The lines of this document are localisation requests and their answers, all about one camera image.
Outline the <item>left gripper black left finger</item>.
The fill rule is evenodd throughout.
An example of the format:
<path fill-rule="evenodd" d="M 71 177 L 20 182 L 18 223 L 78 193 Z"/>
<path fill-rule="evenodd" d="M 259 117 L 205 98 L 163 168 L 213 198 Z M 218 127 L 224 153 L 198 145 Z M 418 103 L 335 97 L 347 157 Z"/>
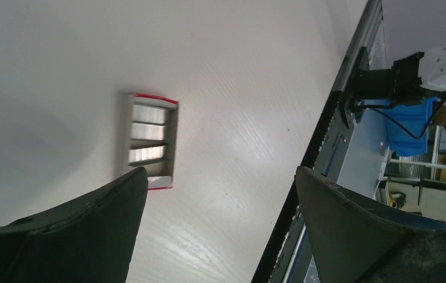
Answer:
<path fill-rule="evenodd" d="M 0 226 L 0 282 L 125 282 L 147 192 L 139 167 Z"/>

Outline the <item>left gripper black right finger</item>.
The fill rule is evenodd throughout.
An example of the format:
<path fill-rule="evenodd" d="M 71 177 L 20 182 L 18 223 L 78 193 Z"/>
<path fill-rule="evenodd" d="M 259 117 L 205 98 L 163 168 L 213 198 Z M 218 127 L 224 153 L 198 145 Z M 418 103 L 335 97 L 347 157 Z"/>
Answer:
<path fill-rule="evenodd" d="M 321 282 L 446 282 L 446 222 L 392 208 L 308 167 L 295 185 Z"/>

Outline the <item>silver staple strip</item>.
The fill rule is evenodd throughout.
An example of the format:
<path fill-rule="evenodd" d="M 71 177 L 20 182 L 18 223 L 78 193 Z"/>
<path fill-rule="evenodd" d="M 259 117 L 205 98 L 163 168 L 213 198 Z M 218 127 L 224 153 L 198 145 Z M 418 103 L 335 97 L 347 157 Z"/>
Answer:
<path fill-rule="evenodd" d="M 142 147 L 130 149 L 128 151 L 128 164 L 143 164 L 148 162 L 156 162 L 164 158 L 166 146 L 159 145 L 153 147 Z"/>
<path fill-rule="evenodd" d="M 133 122 L 131 123 L 131 139 L 163 141 L 166 139 L 168 129 L 167 125 Z"/>
<path fill-rule="evenodd" d="M 167 124 L 169 111 L 165 108 L 149 106 L 144 104 L 133 104 L 132 121 L 148 124 Z"/>

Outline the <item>staple box tray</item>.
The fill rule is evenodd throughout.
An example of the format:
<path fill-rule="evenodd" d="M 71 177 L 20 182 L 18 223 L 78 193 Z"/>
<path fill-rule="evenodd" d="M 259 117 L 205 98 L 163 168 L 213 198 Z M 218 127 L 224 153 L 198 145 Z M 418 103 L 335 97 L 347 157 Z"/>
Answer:
<path fill-rule="evenodd" d="M 116 175 L 136 167 L 147 172 L 148 189 L 173 187 L 179 102 L 163 96 L 128 93 L 121 98 Z"/>

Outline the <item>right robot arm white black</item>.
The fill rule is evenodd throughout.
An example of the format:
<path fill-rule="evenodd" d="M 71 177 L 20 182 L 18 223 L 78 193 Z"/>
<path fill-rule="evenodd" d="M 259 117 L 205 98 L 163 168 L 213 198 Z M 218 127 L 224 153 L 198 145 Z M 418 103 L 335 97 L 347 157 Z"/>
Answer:
<path fill-rule="evenodd" d="M 357 69 L 349 81 L 354 109 L 368 108 L 365 100 L 385 100 L 375 108 L 413 106 L 428 98 L 446 96 L 446 45 L 418 51 L 393 62 L 389 69 Z"/>

